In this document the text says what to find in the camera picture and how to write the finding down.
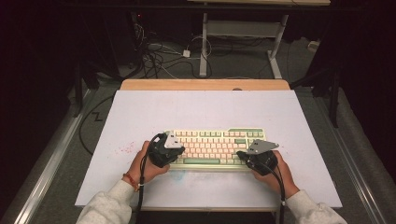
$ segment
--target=white sleeve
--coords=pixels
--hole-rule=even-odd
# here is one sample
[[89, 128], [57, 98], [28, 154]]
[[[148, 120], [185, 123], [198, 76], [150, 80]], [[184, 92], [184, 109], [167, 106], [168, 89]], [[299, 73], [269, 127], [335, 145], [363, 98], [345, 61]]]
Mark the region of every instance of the white sleeve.
[[286, 204], [298, 224], [325, 223], [347, 224], [325, 203], [315, 203], [304, 190], [300, 190], [286, 200]]
[[134, 188], [119, 180], [109, 192], [98, 192], [79, 214], [77, 224], [128, 223]]

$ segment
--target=keyboard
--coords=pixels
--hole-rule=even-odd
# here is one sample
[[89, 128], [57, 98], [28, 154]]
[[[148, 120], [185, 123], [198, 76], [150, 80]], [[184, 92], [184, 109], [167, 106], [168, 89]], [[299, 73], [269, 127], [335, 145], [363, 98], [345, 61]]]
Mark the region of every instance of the keyboard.
[[250, 169], [239, 160], [236, 152], [246, 152], [255, 139], [266, 140], [264, 129], [261, 128], [172, 131], [178, 142], [186, 148], [171, 163], [172, 170], [248, 171]]

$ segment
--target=wrist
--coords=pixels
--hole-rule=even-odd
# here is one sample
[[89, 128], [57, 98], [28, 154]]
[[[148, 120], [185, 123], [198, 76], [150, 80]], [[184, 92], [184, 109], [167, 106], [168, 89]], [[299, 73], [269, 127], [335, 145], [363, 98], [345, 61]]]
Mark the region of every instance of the wrist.
[[136, 177], [136, 175], [132, 175], [131, 173], [123, 174], [122, 180], [131, 185], [134, 188], [134, 191], [139, 191], [139, 178]]
[[290, 185], [288, 187], [285, 186], [285, 196], [286, 199], [296, 194], [300, 189], [296, 185]]

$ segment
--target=green key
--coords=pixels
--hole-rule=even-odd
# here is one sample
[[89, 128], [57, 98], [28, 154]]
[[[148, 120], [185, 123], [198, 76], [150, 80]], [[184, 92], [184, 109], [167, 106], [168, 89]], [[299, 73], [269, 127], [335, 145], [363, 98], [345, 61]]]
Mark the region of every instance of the green key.
[[262, 129], [249, 129], [249, 128], [247, 128], [247, 129], [244, 129], [244, 128], [241, 128], [241, 129], [230, 129], [230, 130], [228, 130], [228, 132], [245, 132], [245, 133], [249, 133], [249, 132], [263, 132], [263, 130]]
[[245, 139], [238, 139], [238, 138], [235, 138], [235, 141], [234, 141], [236, 144], [245, 144], [247, 141], [245, 140]]
[[184, 159], [184, 164], [220, 164], [218, 159]]

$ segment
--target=table surface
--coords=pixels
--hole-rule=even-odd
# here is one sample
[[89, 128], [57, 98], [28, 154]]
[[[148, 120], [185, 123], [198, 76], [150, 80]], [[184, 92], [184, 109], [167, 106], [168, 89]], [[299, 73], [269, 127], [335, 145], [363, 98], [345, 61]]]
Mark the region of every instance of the table surface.
[[330, 0], [189, 0], [202, 3], [236, 3], [236, 4], [259, 4], [259, 5], [290, 5], [290, 6], [328, 6]]
[[[169, 83], [179, 83], [176, 89], [180, 90], [169, 91]], [[201, 90], [205, 83], [211, 91]], [[256, 90], [248, 90], [248, 83]], [[222, 79], [124, 81], [107, 117], [76, 205], [84, 206], [96, 192], [109, 190], [128, 169], [143, 142], [156, 133], [169, 128], [261, 127], [268, 141], [280, 144], [278, 150], [301, 189], [305, 189], [315, 202], [342, 207], [295, 92], [289, 90], [288, 85], [276, 91], [271, 83], [275, 86], [284, 82]], [[244, 90], [230, 91], [235, 87]], [[268, 87], [271, 91], [262, 90]], [[277, 194], [254, 179], [250, 172], [171, 170], [149, 182], [144, 195], [143, 210], [275, 211], [279, 205]], [[131, 205], [136, 204], [137, 196]]]

